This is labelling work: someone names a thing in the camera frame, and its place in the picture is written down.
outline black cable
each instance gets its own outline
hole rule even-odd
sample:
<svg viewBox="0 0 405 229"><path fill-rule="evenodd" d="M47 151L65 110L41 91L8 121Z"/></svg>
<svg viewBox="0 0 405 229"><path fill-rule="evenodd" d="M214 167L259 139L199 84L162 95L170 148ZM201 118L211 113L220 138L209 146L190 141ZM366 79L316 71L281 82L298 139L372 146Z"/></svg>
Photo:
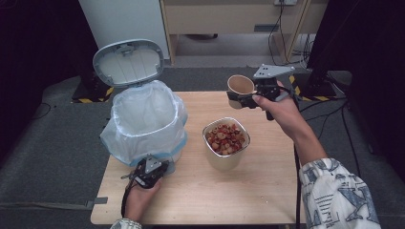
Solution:
<svg viewBox="0 0 405 229"><path fill-rule="evenodd" d="M70 203L52 203L52 202L15 202L0 203L0 209L13 208L41 208L41 209L59 209L59 210L93 210L92 205L79 205Z"/></svg>
<svg viewBox="0 0 405 229"><path fill-rule="evenodd" d="M357 159L357 153L354 150L351 133L349 132L349 128L348 128L348 126L346 124L345 112L344 112L343 108L342 108L342 119L343 119L343 124L345 125L346 134L348 135L349 142L351 143L354 162L355 162L355 166L356 166L356 169L357 169L357 176L361 178L360 166L358 165L358 159Z"/></svg>
<svg viewBox="0 0 405 229"><path fill-rule="evenodd" d="M51 105L49 105L48 103L41 103L41 105L47 105L47 106L48 106L48 111L47 111L46 113L44 113L43 115L41 115L41 116L33 117L32 120L36 120L36 119L42 118L42 117L46 116L46 115L51 111L51 108L52 108L52 107L51 107Z"/></svg>
<svg viewBox="0 0 405 229"><path fill-rule="evenodd" d="M304 45L304 49L302 51L298 51L298 50L293 50L294 52L298 52L296 54L302 54L302 53L310 53L309 48L308 48L308 43L309 43L309 34L307 34L307 38L306 38L306 43Z"/></svg>
<svg viewBox="0 0 405 229"><path fill-rule="evenodd" d="M295 208L295 228L300 228L301 220L301 182L300 182L300 158L298 157L297 149L294 144L294 160L295 170L297 173L297 203Z"/></svg>
<svg viewBox="0 0 405 229"><path fill-rule="evenodd" d="M334 100L323 100L323 101L319 101L319 102L313 103L313 104L307 106L306 108L300 110L300 113L303 112L303 111L305 111L306 109L309 109L309 108L311 108L311 107L313 107L313 106L316 106L316 105L319 105L319 104L321 104L321 103L324 103L324 102L331 102L331 101L340 100L340 99L347 99L347 98L346 98L346 97L338 97L338 98L335 98Z"/></svg>
<svg viewBox="0 0 405 229"><path fill-rule="evenodd" d="M136 170L134 170L130 176L129 176L129 184L128 186L126 186L125 188L125 192L124 195L122 197L122 202L121 202L121 215L124 217L125 216L125 210L126 210L126 200L128 199L129 193L131 192L131 189L135 186L137 186L138 184L135 182L135 177L137 175L134 174Z"/></svg>
<svg viewBox="0 0 405 229"><path fill-rule="evenodd" d="M338 109L334 110L333 112L331 112L331 113L329 113L329 114L321 114L321 115L318 115L318 116L315 116L315 117L306 119L306 121L311 121L311 120L313 120L313 119L316 119L316 118L322 117L322 116L333 115L333 114L337 113L337 112L338 112L342 107L344 107L347 103L348 103L348 101L346 101L342 106L340 106Z"/></svg>
<svg viewBox="0 0 405 229"><path fill-rule="evenodd" d="M346 94L347 90L349 89L348 85L344 83L340 83L336 80L330 72L327 72L327 77L325 78L328 82L330 82L338 91L342 94Z"/></svg>
<svg viewBox="0 0 405 229"><path fill-rule="evenodd" d="M300 62L300 61L289 62L288 59L287 59L287 57L286 57L287 64L277 64L276 61L274 60L273 51L271 50L270 37L271 37L271 35L274 33L274 29L277 27L277 25L279 25L279 27L280 27L280 32L281 32L282 38L283 38L284 49L286 49L286 43L285 43L285 41L284 41L283 32L282 32L282 30L281 30L281 16L283 15L284 4L285 4L284 2L281 2L279 17L277 18L277 21L276 21L275 26L271 29L270 35L268 36L268 40L267 40L268 49L270 50L271 59L273 60L273 64L274 64L275 66L286 66L286 65L289 65L289 64L297 64L297 63Z"/></svg>
<svg viewBox="0 0 405 229"><path fill-rule="evenodd" d="M333 111L332 113L328 114L327 117L324 119L324 122L322 123L322 127L321 127L321 133L319 133L318 139L321 139L322 133L324 133L324 128L325 128L325 123L327 122L328 118L337 113L339 111L339 109L343 109L345 107L345 105L348 103L348 101L346 101L340 108L338 108L337 110Z"/></svg>
<svg viewBox="0 0 405 229"><path fill-rule="evenodd" d="M310 45L309 45L309 34L308 34L307 35L307 40L305 42L305 47L304 47L305 52L303 53L304 61L305 61L306 65L308 65L308 60L309 60L309 56L310 56L310 50L311 50L311 48L310 48Z"/></svg>

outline hand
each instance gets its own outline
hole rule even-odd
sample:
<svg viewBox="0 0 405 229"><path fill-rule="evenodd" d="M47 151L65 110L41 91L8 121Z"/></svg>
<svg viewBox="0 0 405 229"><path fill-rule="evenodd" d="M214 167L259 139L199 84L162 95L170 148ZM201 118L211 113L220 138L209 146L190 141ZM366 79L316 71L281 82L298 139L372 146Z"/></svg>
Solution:
<svg viewBox="0 0 405 229"><path fill-rule="evenodd" d="M151 189L143 189L139 185L133 187L128 195L125 204L125 218L133 221L139 221L143 213L149 206L152 197L160 189L163 178L156 182L155 186Z"/></svg>
<svg viewBox="0 0 405 229"><path fill-rule="evenodd" d="M263 109L269 111L284 133L294 139L297 129L307 125L291 97L285 97L279 102L272 102L265 97L253 95L253 100Z"/></svg>
<svg viewBox="0 0 405 229"><path fill-rule="evenodd" d="M284 133L294 141L302 165L328 157L291 97L286 97L279 102L272 102L259 95L253 95L252 98L262 109L271 112Z"/></svg>

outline patterned sleeve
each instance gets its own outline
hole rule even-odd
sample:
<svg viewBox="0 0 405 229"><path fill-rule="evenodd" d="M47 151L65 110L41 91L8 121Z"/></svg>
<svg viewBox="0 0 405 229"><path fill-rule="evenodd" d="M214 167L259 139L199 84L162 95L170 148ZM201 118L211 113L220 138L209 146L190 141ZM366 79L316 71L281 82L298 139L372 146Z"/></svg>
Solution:
<svg viewBox="0 0 405 229"><path fill-rule="evenodd" d="M380 228L367 184L333 158L300 171L308 228Z"/></svg>

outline white trash bin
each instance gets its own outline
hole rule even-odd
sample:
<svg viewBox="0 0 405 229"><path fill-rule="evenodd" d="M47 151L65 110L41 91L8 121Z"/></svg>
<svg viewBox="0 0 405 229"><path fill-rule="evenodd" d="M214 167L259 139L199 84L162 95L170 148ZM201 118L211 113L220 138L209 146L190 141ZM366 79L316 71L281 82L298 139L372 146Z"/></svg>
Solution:
<svg viewBox="0 0 405 229"><path fill-rule="evenodd" d="M128 88L113 100L111 119L100 138L112 156L128 166L143 158L169 160L168 173L187 141L187 111L157 78L164 68L160 47L149 40L127 40L100 49L93 59L98 77L114 88Z"/></svg>

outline cable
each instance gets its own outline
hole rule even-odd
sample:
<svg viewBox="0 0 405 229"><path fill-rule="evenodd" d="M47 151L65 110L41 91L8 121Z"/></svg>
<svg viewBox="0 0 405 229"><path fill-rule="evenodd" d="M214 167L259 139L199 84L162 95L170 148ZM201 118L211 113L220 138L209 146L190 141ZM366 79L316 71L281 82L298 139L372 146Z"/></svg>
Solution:
<svg viewBox="0 0 405 229"><path fill-rule="evenodd" d="M333 111L332 113L328 114L327 117L324 119L324 122L322 123L322 127L321 127L321 133L319 133L318 139L321 139L322 133L324 133L324 128L325 128L325 123L327 122L328 118L337 113L340 109L343 109L345 107L345 105L348 103L348 101L346 101L340 108L338 108L337 110Z"/></svg>
<svg viewBox="0 0 405 229"><path fill-rule="evenodd" d="M49 105L48 103L41 103L41 105L47 105L48 106L48 111L46 113L44 113L43 115L41 115L41 116L33 117L32 120L42 118L42 117L46 116L51 111L51 105Z"/></svg>
<svg viewBox="0 0 405 229"><path fill-rule="evenodd" d="M306 119L306 121L311 121L311 120L313 120L313 119L316 119L316 118L322 117L322 116L333 115L333 114L337 113L337 112L338 112L343 106L345 106L347 103L348 103L348 101L346 101L342 106L340 106L338 109L334 110L333 112L331 112L331 113L329 113L329 114L321 114L321 115L318 115L318 116L315 116L315 117L312 117L312 118L308 118L308 119Z"/></svg>
<svg viewBox="0 0 405 229"><path fill-rule="evenodd" d="M70 203L52 203L52 202L15 202L15 203L0 203L0 209L10 208L43 208L43 209L59 209L59 210L92 210L93 205L79 205Z"/></svg>
<svg viewBox="0 0 405 229"><path fill-rule="evenodd" d="M311 105L307 106L306 108L300 110L300 113L303 112L303 111L305 111L306 109L309 109L309 108L311 108L311 107L313 107L313 106L316 106L316 105L318 105L318 104L321 104L321 103L324 103L324 102L331 102L331 101L335 101L335 100L341 100L341 99L347 99L347 98L346 98L346 97L338 97L338 98L335 98L334 100L319 101L319 102L316 102L316 103L314 103L314 104L311 104Z"/></svg>
<svg viewBox="0 0 405 229"><path fill-rule="evenodd" d="M342 119L343 119L343 124L345 125L346 134L348 135L349 142L351 143L354 162L355 162L355 166L356 166L356 169L357 169L357 176L361 178L360 166L358 165L358 159L357 159L357 153L354 150L351 133L349 132L349 128L348 128L348 126L346 124L345 112L344 112L343 108L342 108Z"/></svg>
<svg viewBox="0 0 405 229"><path fill-rule="evenodd" d="M328 80L342 94L346 94L346 91L349 89L348 85L340 83L338 80L336 80L331 72L327 72L326 80Z"/></svg>
<svg viewBox="0 0 405 229"><path fill-rule="evenodd" d="M294 144L294 160L295 160L295 170L297 173L297 202L295 208L295 228L300 228L301 219L301 182L300 182L300 158L297 153L297 149Z"/></svg>
<svg viewBox="0 0 405 229"><path fill-rule="evenodd" d="M301 65L304 69L307 68L308 65L308 60L309 60L309 56L310 56L310 51L311 51L311 47L310 44L313 43L313 41L309 42L309 34L307 34L307 40L305 43L305 47L304 47L304 52L302 53L302 62L305 62L305 66Z"/></svg>
<svg viewBox="0 0 405 229"><path fill-rule="evenodd" d="M277 27L277 25L279 25L279 27L280 27L280 33L282 34L284 49L286 49L286 42L285 42L285 40L284 40L283 31L282 31L282 29L281 29L281 17L282 17L282 15L283 15L284 5L285 5L285 3L284 3L283 1L281 1L281 7L280 7L280 14L279 14L279 17L277 18L277 21L276 21L275 26L271 29L270 35L268 36L268 40L267 40L268 49L270 50L271 59L273 60L273 63L274 63L275 66L286 66L286 65L289 65L289 64L297 64L297 63L299 63L299 61L289 62L288 59L287 59L287 56L286 56L287 64L277 64L276 61L274 60L273 51L271 50L270 37L271 37L271 35L274 33L274 29Z"/></svg>

